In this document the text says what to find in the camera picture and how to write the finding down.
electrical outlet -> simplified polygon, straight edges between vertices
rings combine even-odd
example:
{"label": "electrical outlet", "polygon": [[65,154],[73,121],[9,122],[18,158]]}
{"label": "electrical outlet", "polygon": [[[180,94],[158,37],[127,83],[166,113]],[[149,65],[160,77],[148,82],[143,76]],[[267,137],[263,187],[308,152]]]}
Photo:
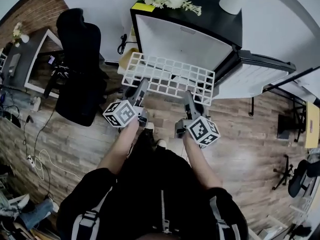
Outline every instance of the electrical outlet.
{"label": "electrical outlet", "polygon": [[28,157],[26,159],[28,159],[28,161],[31,164],[32,168],[36,167],[36,164],[35,164],[34,160],[32,159],[31,155],[28,155]]}

white plastic basket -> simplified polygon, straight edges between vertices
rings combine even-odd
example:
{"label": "white plastic basket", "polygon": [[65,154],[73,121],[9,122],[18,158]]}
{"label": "white plastic basket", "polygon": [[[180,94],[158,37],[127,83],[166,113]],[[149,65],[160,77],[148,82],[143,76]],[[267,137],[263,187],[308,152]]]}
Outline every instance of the white plastic basket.
{"label": "white plastic basket", "polygon": [[133,52],[122,84],[137,87],[143,78],[149,81],[148,91],[183,98],[185,91],[189,90],[194,102],[211,105],[215,82],[213,71],[172,59]]}

laminate flooring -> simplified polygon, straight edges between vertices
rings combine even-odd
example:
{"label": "laminate flooring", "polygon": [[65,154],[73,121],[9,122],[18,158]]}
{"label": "laminate flooring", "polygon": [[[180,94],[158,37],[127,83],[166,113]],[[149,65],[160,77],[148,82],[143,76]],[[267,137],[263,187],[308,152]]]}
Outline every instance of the laminate flooring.
{"label": "laminate flooring", "polygon": [[[116,74],[116,69],[105,67],[105,70],[112,79],[109,87],[119,85],[122,77]],[[118,131],[100,114],[96,115],[90,127],[84,127],[54,112],[39,134],[34,153],[36,136],[52,114],[56,101],[42,99],[40,110],[34,112],[28,104],[27,94],[14,93],[13,99],[20,108],[22,120],[25,121],[31,115],[33,123],[25,125],[22,122],[22,127],[18,128],[0,118],[0,156],[14,169],[16,177],[11,181],[16,191],[30,193],[36,203],[41,202],[48,192],[48,171],[50,195],[59,204],[71,193],[79,179],[54,167],[46,151],[55,165],[82,178],[97,167]],[[182,140],[174,138],[175,123],[185,117],[181,101],[149,92],[143,104],[149,112],[150,121],[154,123],[155,137],[167,141],[169,149],[187,160]],[[289,155],[289,162],[296,167],[307,154],[303,147],[304,135],[300,137],[299,143],[294,142],[294,134],[290,135],[289,140],[277,139],[278,114],[286,115],[291,108],[290,101],[273,93],[264,93],[255,98],[253,118],[248,115],[251,109],[249,98],[215,100],[208,109],[212,120],[218,125],[221,138],[203,149],[204,156],[223,179],[223,186],[233,196],[249,227],[256,233],[269,225],[267,215],[287,225],[296,215],[289,205],[296,203],[298,198],[289,196],[288,187],[280,186],[272,190],[272,186],[279,181],[279,175],[273,172],[273,168],[281,169],[285,166],[283,155]],[[23,144],[24,125],[26,146]],[[47,168],[47,171],[44,169],[44,180],[37,176],[26,160],[26,148],[27,154],[31,156],[46,150],[41,154]]]}

white cable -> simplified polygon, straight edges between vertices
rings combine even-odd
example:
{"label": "white cable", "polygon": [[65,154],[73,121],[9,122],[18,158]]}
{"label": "white cable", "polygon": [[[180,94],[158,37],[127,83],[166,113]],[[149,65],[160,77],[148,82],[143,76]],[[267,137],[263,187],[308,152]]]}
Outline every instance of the white cable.
{"label": "white cable", "polygon": [[[44,168],[43,168],[43,166],[42,166],[43,163],[42,163],[42,161],[41,161],[41,153],[42,153],[42,152],[46,152],[46,154],[47,154],[48,157],[49,157],[50,163],[51,163],[53,166],[57,167],[58,169],[66,172],[66,173],[69,173],[69,174],[72,174],[72,175],[76,176],[79,180],[82,180],[82,179],[81,179],[80,177],[78,177],[75,173],[70,172],[70,171],[65,170],[65,169],[62,169],[62,168],[60,168],[59,166],[55,165],[55,164],[51,161],[51,157],[50,157],[48,151],[46,151],[45,149],[42,149],[42,150],[39,152],[39,156],[38,156],[38,157],[36,157],[36,156],[34,157],[34,168],[35,168],[35,172],[36,172],[36,174],[39,176],[40,180],[43,181],[43,180],[45,179]],[[37,167],[37,160],[38,160],[39,163],[40,163],[40,166],[41,166],[40,168]],[[38,171],[42,171],[42,177],[40,177]]]}

zipper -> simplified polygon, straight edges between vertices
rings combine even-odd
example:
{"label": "zipper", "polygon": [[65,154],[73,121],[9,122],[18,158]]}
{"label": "zipper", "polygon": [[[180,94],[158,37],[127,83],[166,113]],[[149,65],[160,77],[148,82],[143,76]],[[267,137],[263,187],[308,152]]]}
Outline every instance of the zipper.
{"label": "zipper", "polygon": [[165,234],[170,234],[169,224],[170,221],[166,219],[166,209],[165,209],[165,198],[164,191],[161,190],[161,212],[162,212],[162,232]]}

